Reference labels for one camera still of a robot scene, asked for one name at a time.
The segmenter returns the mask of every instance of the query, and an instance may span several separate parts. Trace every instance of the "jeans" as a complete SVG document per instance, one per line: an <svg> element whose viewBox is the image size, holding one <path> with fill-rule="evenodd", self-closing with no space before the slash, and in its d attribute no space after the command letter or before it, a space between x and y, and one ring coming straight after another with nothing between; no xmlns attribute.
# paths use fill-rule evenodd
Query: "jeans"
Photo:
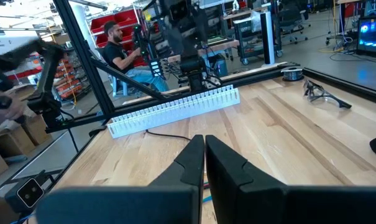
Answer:
<svg viewBox="0 0 376 224"><path fill-rule="evenodd" d="M126 75L139 83L153 84L160 92L170 90L164 79L162 79L161 77L153 77L152 72L150 71L150 68L148 66L139 66L133 68L129 70Z"/></svg>

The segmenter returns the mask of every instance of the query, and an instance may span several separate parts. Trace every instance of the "beard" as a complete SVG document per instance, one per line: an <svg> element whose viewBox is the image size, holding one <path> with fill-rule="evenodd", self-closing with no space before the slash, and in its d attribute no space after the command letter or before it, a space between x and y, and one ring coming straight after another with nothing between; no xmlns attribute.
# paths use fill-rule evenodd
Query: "beard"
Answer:
<svg viewBox="0 0 376 224"><path fill-rule="evenodd" d="M117 36L113 36L113 40L115 42L118 42L118 43L120 43L122 41L122 39L120 37L117 37Z"/></svg>

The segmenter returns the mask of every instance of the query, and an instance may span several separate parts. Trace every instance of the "safety glasses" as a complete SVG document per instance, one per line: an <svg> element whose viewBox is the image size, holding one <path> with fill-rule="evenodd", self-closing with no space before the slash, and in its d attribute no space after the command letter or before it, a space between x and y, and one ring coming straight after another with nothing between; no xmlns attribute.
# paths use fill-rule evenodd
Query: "safety glasses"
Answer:
<svg viewBox="0 0 376 224"><path fill-rule="evenodd" d="M340 100L339 98L333 96L321 85L318 85L312 81L305 81L304 84L304 96L308 97L308 101L312 104L323 104L323 103L330 103L334 104L340 108L351 108L352 105L346 103L345 101Z"/></svg>

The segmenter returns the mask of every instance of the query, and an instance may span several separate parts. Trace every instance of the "workshop floor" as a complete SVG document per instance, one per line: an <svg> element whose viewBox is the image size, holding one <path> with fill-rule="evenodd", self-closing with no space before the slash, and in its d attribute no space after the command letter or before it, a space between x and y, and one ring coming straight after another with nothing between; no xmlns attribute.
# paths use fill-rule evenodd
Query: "workshop floor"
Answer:
<svg viewBox="0 0 376 224"><path fill-rule="evenodd" d="M314 70L319 70L323 73L333 75L338 78L345 79L350 82L358 83L363 86L367 86L376 89L376 63L369 62L366 60L359 60L350 55L336 54L333 59L336 60L353 60L351 62L337 62L330 59L330 54L319 52L320 48L326 46L326 37L329 36L329 26L331 30L334 30L332 24L332 14L328 11L321 12L319 14L310 14L308 21L305 21L304 34L309 39L302 40L297 45L290 44L287 38L283 39L283 56L281 58L276 58L277 62L296 62L300 63L302 67L312 68ZM347 29L351 27L351 20L347 24ZM335 41L331 41L330 48L322 49L324 51L332 50L335 46ZM233 49L233 55L235 60L231 62L227 61L227 67L229 73L236 70L248 70L251 68L260 67L264 61L261 58L249 58L250 64L244 66L241 64L240 59L237 57L237 50ZM168 85L171 89L178 88L176 79L171 76L168 80ZM115 106L122 105L123 102L136 98L136 96L119 97L113 98L111 87L109 82L105 82L109 96L111 97ZM65 105L65 109L71 108L70 105ZM74 116L79 116L81 114L96 113L100 110L98 106L98 101L94 97L93 92L88 93L85 97L78 101L75 109L68 111ZM80 126L72 129L75 136L77 145L81 148L89 139L88 133L93 128L99 126L101 123L87 124L86 126ZM28 175L38 174L41 170L46 171L59 170L64 168L76 154L73 147L70 135L65 131L60 131L59 133L52 134L53 139L49 140L45 144L38 147L31 155L30 159L34 157L39 152L43 151L48 145L51 145L47 150L36 158L35 161L22 170L16 178L25 177ZM0 185L5 182L10 176L15 174L27 161L14 164L10 166L5 173L0 175ZM9 190L13 185L5 186L0 190L0 195L4 195L7 190Z"/></svg>

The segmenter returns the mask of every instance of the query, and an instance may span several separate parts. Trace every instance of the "white comb-like part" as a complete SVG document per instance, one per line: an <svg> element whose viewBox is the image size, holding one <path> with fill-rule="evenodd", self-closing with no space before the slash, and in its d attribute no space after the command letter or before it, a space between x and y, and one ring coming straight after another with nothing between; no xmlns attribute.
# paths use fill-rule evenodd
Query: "white comb-like part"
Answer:
<svg viewBox="0 0 376 224"><path fill-rule="evenodd" d="M239 90L228 85L112 118L108 128L119 138L239 103Z"/></svg>

